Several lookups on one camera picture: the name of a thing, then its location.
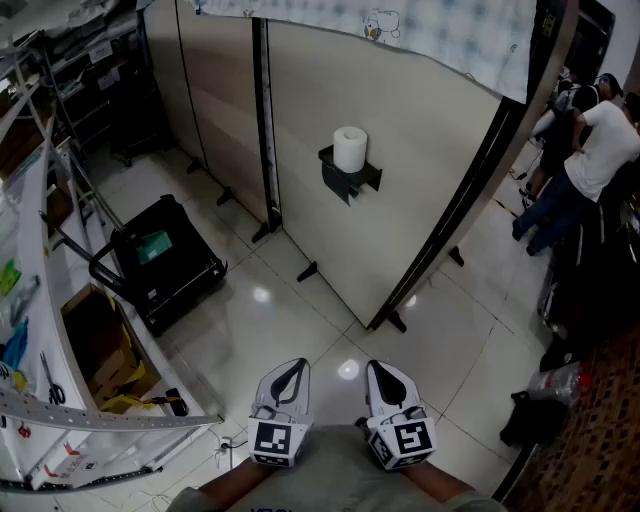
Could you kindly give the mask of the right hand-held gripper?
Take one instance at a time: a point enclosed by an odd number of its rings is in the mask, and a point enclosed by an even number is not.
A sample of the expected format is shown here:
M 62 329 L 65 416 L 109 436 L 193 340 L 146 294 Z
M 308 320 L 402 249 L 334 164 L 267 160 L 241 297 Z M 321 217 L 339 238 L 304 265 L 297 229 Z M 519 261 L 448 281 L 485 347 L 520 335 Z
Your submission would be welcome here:
M 366 367 L 368 444 L 381 466 L 394 471 L 425 462 L 436 451 L 434 419 L 426 414 L 415 382 L 395 366 Z M 398 412 L 382 416 L 384 412 Z

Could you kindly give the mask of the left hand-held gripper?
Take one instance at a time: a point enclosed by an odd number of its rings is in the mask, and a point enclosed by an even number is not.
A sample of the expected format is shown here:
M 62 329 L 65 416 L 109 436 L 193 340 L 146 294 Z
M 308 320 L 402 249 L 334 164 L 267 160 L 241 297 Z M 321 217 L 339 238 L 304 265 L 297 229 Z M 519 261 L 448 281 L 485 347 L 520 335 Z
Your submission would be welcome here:
M 310 394 L 310 365 L 306 359 L 287 361 L 265 375 L 256 392 L 248 419 L 249 455 L 253 462 L 277 468 L 291 468 L 301 454 L 312 419 L 307 413 Z

